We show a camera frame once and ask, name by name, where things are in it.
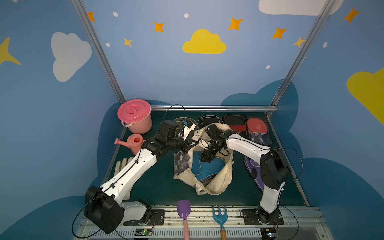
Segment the cream canvas tote bag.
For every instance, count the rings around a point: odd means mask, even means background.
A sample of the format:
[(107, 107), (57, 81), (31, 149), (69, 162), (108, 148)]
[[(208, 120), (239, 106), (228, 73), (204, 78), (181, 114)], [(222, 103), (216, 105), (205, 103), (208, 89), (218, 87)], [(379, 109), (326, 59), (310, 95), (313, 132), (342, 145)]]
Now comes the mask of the cream canvas tote bag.
[(233, 150), (224, 148), (211, 162), (203, 161), (203, 151), (211, 145), (207, 129), (204, 127), (191, 134), (198, 144), (186, 154), (181, 151), (174, 154), (174, 179), (195, 188), (199, 196), (222, 194), (233, 178)]

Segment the black red paddle case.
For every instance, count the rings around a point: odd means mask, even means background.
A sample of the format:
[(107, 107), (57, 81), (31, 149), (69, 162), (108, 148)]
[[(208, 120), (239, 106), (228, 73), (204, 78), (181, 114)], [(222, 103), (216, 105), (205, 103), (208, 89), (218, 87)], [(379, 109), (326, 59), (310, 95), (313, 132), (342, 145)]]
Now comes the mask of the black red paddle case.
[(247, 124), (244, 116), (240, 115), (225, 115), (224, 123), (230, 126), (230, 128), (239, 134), (243, 138), (247, 138)]

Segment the purple paddle case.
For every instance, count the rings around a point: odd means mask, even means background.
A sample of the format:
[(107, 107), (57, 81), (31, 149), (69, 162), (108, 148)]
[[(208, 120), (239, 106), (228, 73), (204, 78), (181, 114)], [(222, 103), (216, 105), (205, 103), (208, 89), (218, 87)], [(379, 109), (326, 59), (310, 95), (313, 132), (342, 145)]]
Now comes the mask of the purple paddle case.
[(248, 169), (248, 171), (250, 172), (253, 180), (255, 181), (255, 183), (257, 184), (259, 189), (261, 189), (263, 191), (265, 184), (261, 178), (261, 166), (260, 166), (260, 164), (255, 162), (253, 159), (250, 159), (249, 157), (245, 156), (245, 166)]

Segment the clear-packaged red paddle set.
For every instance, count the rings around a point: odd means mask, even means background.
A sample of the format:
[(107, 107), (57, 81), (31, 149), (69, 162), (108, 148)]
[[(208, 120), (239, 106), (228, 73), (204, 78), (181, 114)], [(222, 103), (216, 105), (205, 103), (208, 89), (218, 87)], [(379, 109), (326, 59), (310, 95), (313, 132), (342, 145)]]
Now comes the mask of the clear-packaged red paddle set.
[(272, 145), (269, 128), (265, 121), (256, 117), (249, 117), (247, 118), (247, 127), (252, 142), (267, 147)]

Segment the olive green paddle case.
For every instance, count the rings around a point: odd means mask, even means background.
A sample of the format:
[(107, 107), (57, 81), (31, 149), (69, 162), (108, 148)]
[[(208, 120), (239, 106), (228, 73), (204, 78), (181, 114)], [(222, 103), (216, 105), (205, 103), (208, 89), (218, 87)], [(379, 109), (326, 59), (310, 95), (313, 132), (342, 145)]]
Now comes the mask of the olive green paddle case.
[(175, 123), (177, 123), (181, 129), (183, 128), (183, 125), (184, 125), (185, 123), (187, 123), (187, 125), (188, 125), (189, 123), (192, 123), (192, 124), (195, 125), (194, 130), (197, 130), (197, 129), (198, 129), (198, 123), (197, 123), (197, 121), (195, 121), (194, 119), (189, 118), (189, 117), (185, 117), (185, 118), (184, 118), (184, 117), (179, 117), (179, 118), (174, 119), (173, 121), (174, 121)]

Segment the black white-piped paddle case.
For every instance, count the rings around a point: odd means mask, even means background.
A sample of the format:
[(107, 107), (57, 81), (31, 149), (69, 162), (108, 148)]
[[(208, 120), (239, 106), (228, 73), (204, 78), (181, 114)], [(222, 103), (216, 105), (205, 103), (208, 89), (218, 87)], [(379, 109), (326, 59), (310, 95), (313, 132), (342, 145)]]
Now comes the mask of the black white-piped paddle case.
[(202, 128), (209, 126), (210, 124), (213, 124), (213, 123), (223, 124), (224, 121), (216, 115), (205, 115), (205, 116), (200, 117), (198, 119), (197, 123), (198, 123), (198, 128), (202, 129)]

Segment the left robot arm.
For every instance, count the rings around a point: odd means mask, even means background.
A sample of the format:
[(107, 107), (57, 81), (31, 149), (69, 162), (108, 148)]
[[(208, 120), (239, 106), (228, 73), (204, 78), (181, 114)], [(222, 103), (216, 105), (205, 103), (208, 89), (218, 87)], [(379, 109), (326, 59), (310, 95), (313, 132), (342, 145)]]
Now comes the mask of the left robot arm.
[(184, 125), (180, 133), (178, 127), (173, 121), (162, 122), (158, 133), (143, 143), (139, 153), (121, 172), (100, 187), (91, 186), (85, 194), (84, 216), (104, 233), (112, 233), (124, 217), (120, 203), (137, 180), (169, 151), (186, 153), (197, 144), (189, 137), (195, 124)]

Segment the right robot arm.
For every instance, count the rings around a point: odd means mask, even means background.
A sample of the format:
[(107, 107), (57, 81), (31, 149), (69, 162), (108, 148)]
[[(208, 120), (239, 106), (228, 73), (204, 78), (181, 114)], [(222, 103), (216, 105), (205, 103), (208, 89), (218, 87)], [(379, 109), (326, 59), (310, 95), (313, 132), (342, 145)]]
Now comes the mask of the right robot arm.
[(220, 130), (216, 124), (209, 125), (203, 133), (210, 143), (202, 153), (203, 160), (210, 162), (223, 148), (243, 154), (260, 165), (259, 176), (264, 183), (263, 196), (258, 212), (265, 216), (275, 214), (279, 209), (279, 200), (288, 177), (291, 175), (288, 162), (283, 160), (278, 150), (251, 142), (232, 130)]

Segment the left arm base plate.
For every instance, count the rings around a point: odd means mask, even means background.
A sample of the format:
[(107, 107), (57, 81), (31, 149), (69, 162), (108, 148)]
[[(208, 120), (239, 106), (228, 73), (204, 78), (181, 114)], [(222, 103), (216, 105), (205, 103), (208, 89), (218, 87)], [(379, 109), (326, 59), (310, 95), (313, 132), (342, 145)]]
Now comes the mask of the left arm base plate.
[(130, 220), (123, 222), (124, 226), (163, 226), (165, 220), (165, 210), (151, 209), (146, 211), (140, 220)]

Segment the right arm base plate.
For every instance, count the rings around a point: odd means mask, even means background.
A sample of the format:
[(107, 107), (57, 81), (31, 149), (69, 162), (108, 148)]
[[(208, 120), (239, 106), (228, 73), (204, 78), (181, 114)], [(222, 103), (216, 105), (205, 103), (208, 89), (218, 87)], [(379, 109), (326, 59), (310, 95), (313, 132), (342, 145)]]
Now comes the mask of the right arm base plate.
[(268, 213), (263, 209), (243, 209), (240, 213), (245, 225), (283, 225), (284, 220), (279, 209)]

